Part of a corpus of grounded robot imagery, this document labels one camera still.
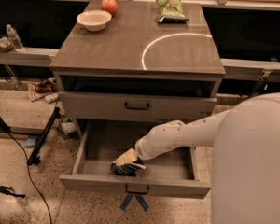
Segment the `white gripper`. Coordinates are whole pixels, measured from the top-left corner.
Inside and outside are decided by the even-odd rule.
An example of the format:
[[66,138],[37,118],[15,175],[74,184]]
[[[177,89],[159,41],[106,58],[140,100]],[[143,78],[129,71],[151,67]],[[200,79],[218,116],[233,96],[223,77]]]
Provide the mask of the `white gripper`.
[[136,142],[134,148],[130,148],[116,158],[115,164],[117,166],[125,165],[136,161],[138,157],[141,160],[148,161],[160,156],[160,154],[165,151],[160,138],[155,134],[147,134],[146,136],[143,136]]

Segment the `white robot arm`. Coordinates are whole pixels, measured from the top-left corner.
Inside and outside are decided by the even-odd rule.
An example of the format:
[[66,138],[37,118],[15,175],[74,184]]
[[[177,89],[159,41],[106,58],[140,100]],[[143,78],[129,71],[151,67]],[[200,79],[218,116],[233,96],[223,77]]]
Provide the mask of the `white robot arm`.
[[152,128],[112,162],[131,175],[179,147],[213,147],[212,224],[280,224],[280,92],[249,98],[191,123]]

